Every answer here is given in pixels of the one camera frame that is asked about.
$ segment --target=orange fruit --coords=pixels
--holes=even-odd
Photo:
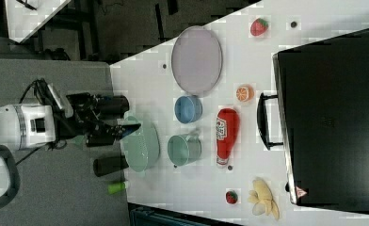
[[[254,96],[254,91],[252,90],[251,86],[243,85],[237,88],[235,96],[237,97],[237,100],[245,102]]]

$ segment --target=white label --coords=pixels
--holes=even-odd
[[[223,140],[228,136],[227,134],[227,123],[226,121],[217,118],[217,139]]]

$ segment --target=briefcase handle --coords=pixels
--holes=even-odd
[[[258,130],[260,132],[260,136],[264,145],[268,150],[270,150],[273,146],[280,146],[283,145],[282,142],[273,143],[270,142],[269,138],[269,127],[267,124],[267,114],[266,114],[266,105],[265,101],[270,99],[276,99],[278,95],[270,95],[266,96],[264,93],[261,93],[260,99],[258,101],[258,108],[257,108],[257,123],[258,123]]]

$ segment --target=green bowl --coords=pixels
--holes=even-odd
[[[129,167],[142,172],[151,168],[158,160],[159,141],[154,125],[150,120],[135,117],[133,113],[125,114],[125,124],[140,123],[140,128],[120,141]]]

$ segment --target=teal mug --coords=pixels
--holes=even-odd
[[[201,156],[201,143],[198,135],[176,135],[168,141],[168,155],[175,166],[184,166]]]

